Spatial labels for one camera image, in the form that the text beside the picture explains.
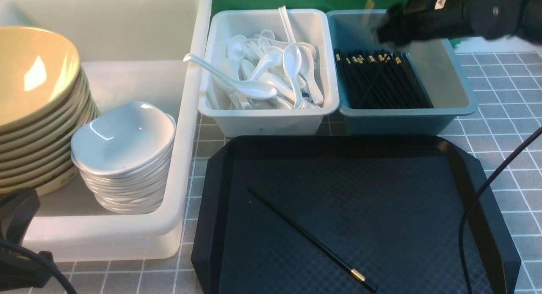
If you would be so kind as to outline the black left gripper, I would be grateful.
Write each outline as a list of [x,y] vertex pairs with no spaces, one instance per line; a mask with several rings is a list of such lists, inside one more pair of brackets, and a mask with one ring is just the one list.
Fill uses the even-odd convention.
[[[39,209],[35,189],[19,189],[1,194],[1,239],[21,246],[30,223]],[[34,261],[8,248],[1,248],[0,286],[2,291],[44,288],[52,274]]]

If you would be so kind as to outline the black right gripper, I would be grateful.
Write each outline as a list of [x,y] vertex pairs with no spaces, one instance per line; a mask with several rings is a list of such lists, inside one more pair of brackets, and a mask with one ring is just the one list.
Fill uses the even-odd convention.
[[468,0],[407,0],[390,6],[376,27],[376,41],[397,47],[433,39],[472,37]]

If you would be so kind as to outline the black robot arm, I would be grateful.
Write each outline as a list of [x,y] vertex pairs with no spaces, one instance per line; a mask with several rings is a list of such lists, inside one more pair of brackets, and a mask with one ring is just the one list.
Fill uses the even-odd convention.
[[536,0],[408,0],[387,9],[371,29],[372,41],[389,47],[434,39],[519,36],[540,43]]

